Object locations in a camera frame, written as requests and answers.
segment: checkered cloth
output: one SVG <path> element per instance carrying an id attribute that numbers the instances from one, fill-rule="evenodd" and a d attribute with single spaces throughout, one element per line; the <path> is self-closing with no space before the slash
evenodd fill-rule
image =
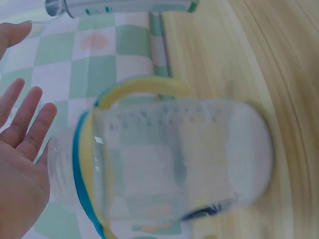
<path id="1" fill-rule="evenodd" d="M 163 42 L 158 14 L 125 13 L 77 19 L 64 15 L 49 24 L 35 24 L 30 36 L 9 49 L 0 61 L 1 94 L 16 78 L 24 78 L 26 83 L 3 128 L 10 124 L 32 86 L 43 89 L 37 112 L 46 102 L 53 102 L 58 108 L 47 141 L 58 129 L 74 126 L 79 115 L 90 108 L 109 85 L 140 75 L 169 76 Z M 153 95 L 132 96 L 118 104 L 135 104 L 154 98 Z M 180 224 L 151 230 L 139 225 L 112 224 L 112 230 L 120 239 L 151 235 L 160 239 L 172 235 L 174 239 L 190 237 Z M 99 238 L 86 215 L 70 212 L 53 197 L 24 237 L 86 238 Z"/>

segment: sippy cup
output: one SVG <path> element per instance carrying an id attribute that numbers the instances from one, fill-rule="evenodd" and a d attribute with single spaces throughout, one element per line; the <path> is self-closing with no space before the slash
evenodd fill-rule
<path id="1" fill-rule="evenodd" d="M 110 109 L 130 93 L 176 100 Z M 188 99 L 182 82 L 142 77 L 108 88 L 76 128 L 49 143 L 54 196 L 84 210 L 101 238 L 109 221 L 162 225 L 249 206 L 273 167 L 270 134 L 245 103 Z"/>

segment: wooden table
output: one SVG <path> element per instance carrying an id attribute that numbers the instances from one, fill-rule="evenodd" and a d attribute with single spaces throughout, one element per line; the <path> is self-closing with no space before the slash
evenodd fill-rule
<path id="1" fill-rule="evenodd" d="M 318 239 L 319 1 L 202 0 L 164 20 L 173 76 L 193 96 L 253 105 L 276 155 L 265 197 L 195 222 L 194 238 Z"/>

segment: open hand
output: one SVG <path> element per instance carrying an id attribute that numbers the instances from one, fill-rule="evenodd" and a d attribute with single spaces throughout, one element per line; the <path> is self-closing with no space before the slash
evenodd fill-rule
<path id="1" fill-rule="evenodd" d="M 31 22 L 0 24 L 0 58 L 8 47 L 20 43 L 31 29 Z M 23 86 L 24 80 L 17 79 L 0 97 L 0 127 L 6 123 Z M 36 164 L 33 161 L 55 118 L 56 106 L 45 104 L 27 132 L 41 96 L 42 89 L 33 87 L 9 128 L 0 133 L 1 239 L 20 239 L 36 222 L 49 199 L 47 150 Z"/>

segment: plastic bottle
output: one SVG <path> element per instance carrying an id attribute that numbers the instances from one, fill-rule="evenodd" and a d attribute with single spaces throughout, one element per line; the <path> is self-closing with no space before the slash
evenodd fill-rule
<path id="1" fill-rule="evenodd" d="M 80 137 L 87 143 L 80 150 L 91 156 L 84 163 L 92 176 L 88 194 L 104 220 L 158 225 L 213 216 L 249 206 L 271 179 L 269 132 L 244 103 L 178 100 L 96 110 L 90 124 L 92 135 L 79 134 L 86 129 L 78 126 L 53 137 L 49 178 L 57 199 L 86 207 L 74 183 Z"/>

